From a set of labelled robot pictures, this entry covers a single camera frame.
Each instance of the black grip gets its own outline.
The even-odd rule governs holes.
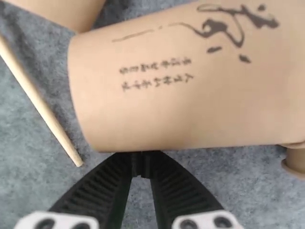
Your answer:
[[[119,229],[131,180],[131,155],[114,154],[76,183],[50,211],[92,216],[101,229]]]
[[[171,157],[160,151],[146,157],[159,229],[171,229],[178,216],[223,209],[209,190]]]

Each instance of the carpet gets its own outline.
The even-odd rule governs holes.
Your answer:
[[[109,0],[95,28],[139,17],[187,0]],[[66,59],[71,31],[0,2],[0,32],[32,77],[84,159],[77,168],[0,59],[0,229],[47,210],[110,154],[94,152],[77,122]],[[305,227],[305,182],[280,167],[285,149],[250,146],[168,152],[195,175],[248,229]],[[148,180],[132,182],[124,229],[157,228]]]

